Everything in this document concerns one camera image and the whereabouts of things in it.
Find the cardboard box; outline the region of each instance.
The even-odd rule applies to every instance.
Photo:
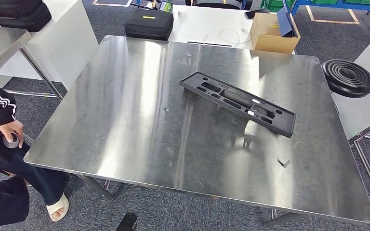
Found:
[[[250,29],[251,45],[256,51],[271,51],[291,54],[300,40],[300,33],[291,17],[297,37],[280,35],[277,14],[256,13]]]

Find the blue shelf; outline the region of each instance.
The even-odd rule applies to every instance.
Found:
[[[314,4],[311,2],[311,0],[296,0],[291,10],[291,14],[293,16],[295,15],[300,5],[370,11],[370,5],[357,4],[357,3],[346,3],[346,2],[343,2],[343,0],[338,0],[337,4]]]

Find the person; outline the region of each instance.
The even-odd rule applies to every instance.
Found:
[[[14,97],[0,89],[0,172],[13,173],[16,177],[0,182],[0,226],[26,219],[29,211],[29,195],[25,181],[42,196],[49,216],[59,221],[68,212],[69,202],[63,193],[67,182],[64,172],[34,167],[23,161],[29,146],[23,142],[23,125],[15,117]],[[11,133],[19,137],[19,146],[7,148],[3,137],[13,142]]]

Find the smartphone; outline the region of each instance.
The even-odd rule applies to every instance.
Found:
[[[254,18],[254,15],[256,13],[269,13],[269,10],[264,8],[264,9],[259,9],[259,10],[255,10],[255,11],[248,11],[248,12],[245,12],[245,16],[246,16],[247,19],[252,19],[252,18]]]
[[[165,12],[172,12],[172,2],[161,1],[161,5],[159,5],[158,10],[165,11]]]

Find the black bag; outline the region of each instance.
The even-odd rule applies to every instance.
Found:
[[[19,18],[0,17],[0,25],[2,27],[11,27],[19,29],[27,29],[29,32],[40,31],[50,20],[52,15],[46,4],[43,2],[30,15]]]
[[[0,17],[18,18],[31,14],[42,0],[0,0]]]
[[[135,10],[125,22],[127,37],[167,41],[173,27],[173,14],[164,11]]]

